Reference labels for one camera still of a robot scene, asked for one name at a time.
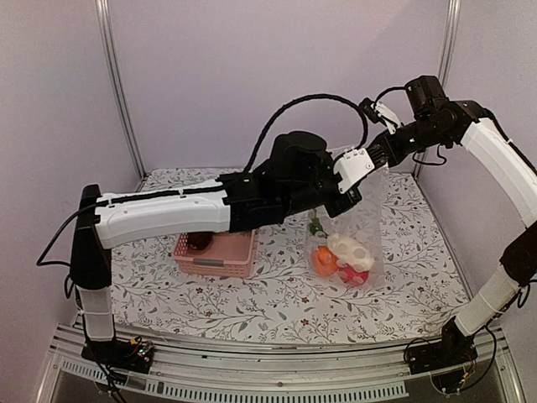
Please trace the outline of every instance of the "black bracket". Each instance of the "black bracket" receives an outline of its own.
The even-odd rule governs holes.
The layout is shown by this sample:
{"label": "black bracket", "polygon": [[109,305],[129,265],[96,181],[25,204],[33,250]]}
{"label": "black bracket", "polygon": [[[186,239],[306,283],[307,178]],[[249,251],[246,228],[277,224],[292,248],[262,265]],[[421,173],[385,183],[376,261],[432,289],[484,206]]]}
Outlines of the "black bracket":
{"label": "black bracket", "polygon": [[464,364],[477,359],[474,337],[464,336],[450,319],[442,328],[442,339],[436,343],[408,346],[404,350],[404,361],[409,365],[411,374],[422,374]]}

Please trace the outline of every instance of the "white wall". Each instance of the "white wall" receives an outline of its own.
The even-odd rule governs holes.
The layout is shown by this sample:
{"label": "white wall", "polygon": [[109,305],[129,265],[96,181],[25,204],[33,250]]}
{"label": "white wall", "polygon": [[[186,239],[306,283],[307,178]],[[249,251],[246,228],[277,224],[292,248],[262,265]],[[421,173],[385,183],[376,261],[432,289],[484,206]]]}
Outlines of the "white wall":
{"label": "white wall", "polygon": [[[131,191],[92,0],[0,2],[0,400],[28,402],[57,322],[66,270],[35,260],[82,187]],[[70,231],[52,257],[69,259]]]}
{"label": "white wall", "polygon": [[[537,3],[462,2],[446,92],[491,109],[506,134],[537,162]],[[500,187],[469,154],[446,152],[448,165],[426,168],[422,183],[474,291],[490,277],[511,240],[524,230]],[[528,401],[537,399],[537,293],[504,318]]]}
{"label": "white wall", "polygon": [[[360,102],[435,74],[447,13],[447,2],[427,0],[114,0],[110,7],[149,169],[243,166],[263,125],[291,99],[332,92]],[[387,99],[408,122],[405,96]],[[294,129],[314,131],[331,147],[355,144],[362,132],[351,109],[309,102],[275,124],[260,157],[276,134]],[[411,170],[411,161],[402,168]]]}

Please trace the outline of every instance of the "orange fruit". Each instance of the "orange fruit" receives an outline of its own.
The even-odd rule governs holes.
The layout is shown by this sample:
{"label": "orange fruit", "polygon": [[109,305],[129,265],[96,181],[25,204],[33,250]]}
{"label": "orange fruit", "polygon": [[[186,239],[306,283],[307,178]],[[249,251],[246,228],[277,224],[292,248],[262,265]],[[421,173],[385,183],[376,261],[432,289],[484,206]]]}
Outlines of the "orange fruit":
{"label": "orange fruit", "polygon": [[330,277],[338,271],[337,257],[326,247],[311,252],[311,265],[320,277]]}

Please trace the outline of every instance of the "plastic bag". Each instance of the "plastic bag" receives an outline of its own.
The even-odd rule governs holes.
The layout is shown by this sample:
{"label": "plastic bag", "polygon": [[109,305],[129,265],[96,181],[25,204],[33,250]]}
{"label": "plastic bag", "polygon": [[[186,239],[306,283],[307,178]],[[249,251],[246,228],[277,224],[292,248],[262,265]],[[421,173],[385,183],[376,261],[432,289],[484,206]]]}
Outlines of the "plastic bag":
{"label": "plastic bag", "polygon": [[388,168],[382,168],[361,182],[362,200],[348,212],[335,218],[328,217],[324,207],[308,212],[305,259],[317,275],[334,285],[367,290],[383,286],[380,218],[387,184]]}

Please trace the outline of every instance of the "pink plastic basket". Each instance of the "pink plastic basket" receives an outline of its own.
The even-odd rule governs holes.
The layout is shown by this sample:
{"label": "pink plastic basket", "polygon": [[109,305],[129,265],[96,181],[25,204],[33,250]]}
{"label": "pink plastic basket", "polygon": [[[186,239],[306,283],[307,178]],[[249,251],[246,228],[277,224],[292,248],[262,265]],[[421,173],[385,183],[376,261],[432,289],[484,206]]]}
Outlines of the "pink plastic basket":
{"label": "pink plastic basket", "polygon": [[172,254],[185,273],[223,277],[249,277],[253,262],[255,231],[215,233],[201,251],[188,249],[187,235],[179,236]]}

